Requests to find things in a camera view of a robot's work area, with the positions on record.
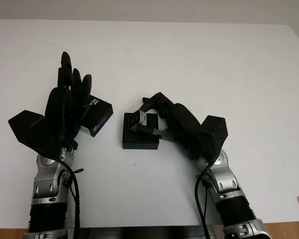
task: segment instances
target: black cable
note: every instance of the black cable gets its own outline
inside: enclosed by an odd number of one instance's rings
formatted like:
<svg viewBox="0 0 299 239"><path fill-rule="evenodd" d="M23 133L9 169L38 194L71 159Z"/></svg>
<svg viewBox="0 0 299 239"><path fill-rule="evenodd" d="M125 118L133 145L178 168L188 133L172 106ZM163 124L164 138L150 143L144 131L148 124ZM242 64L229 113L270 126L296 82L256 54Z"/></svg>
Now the black cable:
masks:
<svg viewBox="0 0 299 239"><path fill-rule="evenodd" d="M79 186L78 181L76 180L75 173L72 171L71 167L67 165L66 162L62 161L59 158L54 158L54 161L62 164L66 170L70 173L70 177L73 179L75 195L73 195L74 202L75 202L75 216L74 216L74 239L79 238L79 231L80 231L80 195L79 195Z"/></svg>
<svg viewBox="0 0 299 239"><path fill-rule="evenodd" d="M205 206L204 206L204 217L206 217L206 209L207 209L207 195L208 195L208 188L205 187Z"/></svg>
<svg viewBox="0 0 299 239"><path fill-rule="evenodd" d="M200 181L202 180L202 178L206 174L206 172L211 168L211 166L214 165L216 159L217 159L217 157L215 157L215 159L201 172L201 174L198 176L197 181L195 183L195 201L196 201L196 204L197 204L197 208L198 208L198 211L199 211L201 222L203 224L206 239L210 239L210 235L208 233L208 229L207 229L207 225L206 225L206 221L205 221L205 216L204 216L204 214L201 210L200 203L199 203L198 186L199 186Z"/></svg>

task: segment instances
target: black cube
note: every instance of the black cube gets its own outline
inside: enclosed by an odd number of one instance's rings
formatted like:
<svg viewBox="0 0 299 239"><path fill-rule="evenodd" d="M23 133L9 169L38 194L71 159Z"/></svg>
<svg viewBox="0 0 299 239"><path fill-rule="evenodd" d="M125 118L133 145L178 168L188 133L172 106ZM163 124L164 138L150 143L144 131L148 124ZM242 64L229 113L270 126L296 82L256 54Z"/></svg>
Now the black cube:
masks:
<svg viewBox="0 0 299 239"><path fill-rule="evenodd" d="M131 114L124 114L123 149L158 149L159 137L157 135L129 130L129 116ZM154 128L158 128L157 114L147 114L147 123Z"/></svg>

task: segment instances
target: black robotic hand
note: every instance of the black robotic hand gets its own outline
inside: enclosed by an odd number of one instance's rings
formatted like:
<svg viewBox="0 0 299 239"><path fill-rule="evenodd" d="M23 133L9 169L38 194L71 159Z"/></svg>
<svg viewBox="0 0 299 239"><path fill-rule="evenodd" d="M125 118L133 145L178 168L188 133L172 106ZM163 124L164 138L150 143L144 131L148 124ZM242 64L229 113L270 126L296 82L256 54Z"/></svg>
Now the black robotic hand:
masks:
<svg viewBox="0 0 299 239"><path fill-rule="evenodd" d="M89 110L91 75L81 81L70 56L63 52L57 87L49 96L45 116L22 111L8 122L19 142L47 158L59 157L63 146L76 149L74 140Z"/></svg>
<svg viewBox="0 0 299 239"><path fill-rule="evenodd" d="M129 128L147 134L156 134L161 139L176 141L188 148L192 159L203 156L209 163L220 154L228 136L224 118L207 116L202 124L182 104L174 104L161 92L151 98L143 98L143 105L130 115ZM158 130L147 125L146 114L150 109L157 110L166 119L168 129Z"/></svg>

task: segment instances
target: wooden floor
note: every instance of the wooden floor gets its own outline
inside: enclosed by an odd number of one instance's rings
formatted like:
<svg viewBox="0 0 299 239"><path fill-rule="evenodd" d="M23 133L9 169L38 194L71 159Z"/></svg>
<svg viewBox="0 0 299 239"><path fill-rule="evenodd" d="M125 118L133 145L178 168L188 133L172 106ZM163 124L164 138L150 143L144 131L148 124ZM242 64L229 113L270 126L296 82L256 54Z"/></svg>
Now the wooden floor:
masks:
<svg viewBox="0 0 299 239"><path fill-rule="evenodd" d="M270 223L266 228L273 239L299 239L299 222ZM0 239L21 239L25 229L0 229Z"/></svg>

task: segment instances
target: silver metal bracket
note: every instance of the silver metal bracket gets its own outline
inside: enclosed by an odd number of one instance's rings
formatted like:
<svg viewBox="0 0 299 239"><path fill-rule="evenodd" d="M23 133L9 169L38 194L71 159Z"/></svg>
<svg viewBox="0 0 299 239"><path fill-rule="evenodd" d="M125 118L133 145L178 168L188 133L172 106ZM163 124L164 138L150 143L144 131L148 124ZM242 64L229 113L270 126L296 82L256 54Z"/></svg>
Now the silver metal bracket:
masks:
<svg viewBox="0 0 299 239"><path fill-rule="evenodd" d="M59 238L67 238L68 230L67 229L59 229L50 232L39 232L39 233L26 233L23 235L23 239L59 239Z"/></svg>
<svg viewBox="0 0 299 239"><path fill-rule="evenodd" d="M74 159L73 151L63 147L60 159L71 166ZM63 185L63 182L69 179L70 174L64 166L40 154L36 163L38 173L34 179L31 205L52 202L67 203L68 188Z"/></svg>
<svg viewBox="0 0 299 239"><path fill-rule="evenodd" d="M201 158L197 161L197 166L203 170L207 167L207 162ZM214 204L224 199L245 195L229 168L228 156L224 150L221 150L218 159L206 173L204 179L212 184L209 192Z"/></svg>
<svg viewBox="0 0 299 239"><path fill-rule="evenodd" d="M272 239L272 237L266 231L265 225L263 221L260 219L254 219L251 221L231 225L229 227L225 227L223 232L226 238L252 238L257 235L267 236L268 239Z"/></svg>

